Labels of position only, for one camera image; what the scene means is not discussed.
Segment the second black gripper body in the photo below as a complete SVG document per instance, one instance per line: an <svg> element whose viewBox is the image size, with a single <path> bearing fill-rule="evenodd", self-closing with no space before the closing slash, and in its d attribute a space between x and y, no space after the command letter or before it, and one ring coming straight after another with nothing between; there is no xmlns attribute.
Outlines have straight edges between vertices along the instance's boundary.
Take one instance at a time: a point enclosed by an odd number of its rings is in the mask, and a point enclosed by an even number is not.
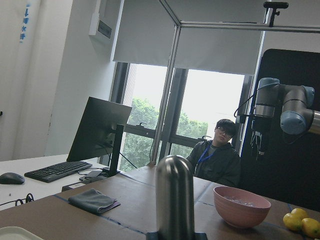
<svg viewBox="0 0 320 240"><path fill-rule="evenodd" d="M251 148L256 150L258 157L263 157L268 150L271 125L270 117L255 116L252 120Z"/></svg>

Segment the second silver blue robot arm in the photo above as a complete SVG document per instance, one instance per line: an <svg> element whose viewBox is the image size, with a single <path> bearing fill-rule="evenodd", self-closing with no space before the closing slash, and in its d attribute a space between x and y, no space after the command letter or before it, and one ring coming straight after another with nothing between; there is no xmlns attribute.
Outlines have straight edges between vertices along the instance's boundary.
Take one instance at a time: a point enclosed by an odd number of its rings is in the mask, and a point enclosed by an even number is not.
<svg viewBox="0 0 320 240"><path fill-rule="evenodd" d="M282 104L281 130L288 135L320 133L320 112L311 109L315 90L309 86L281 84L277 78L264 77L258 82L252 114L251 146L262 157L268 149L269 131L277 104Z"/></svg>

